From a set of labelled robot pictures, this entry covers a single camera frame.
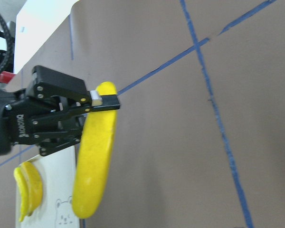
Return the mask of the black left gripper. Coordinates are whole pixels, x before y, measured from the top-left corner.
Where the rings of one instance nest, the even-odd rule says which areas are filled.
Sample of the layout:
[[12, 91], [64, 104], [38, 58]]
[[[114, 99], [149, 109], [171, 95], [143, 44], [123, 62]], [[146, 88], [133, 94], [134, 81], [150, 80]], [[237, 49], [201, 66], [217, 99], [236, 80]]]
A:
[[118, 110], [117, 95], [90, 93], [84, 80], [44, 66], [33, 68], [27, 88], [0, 89], [0, 156], [14, 145], [36, 145], [42, 156], [79, 143], [82, 115]]

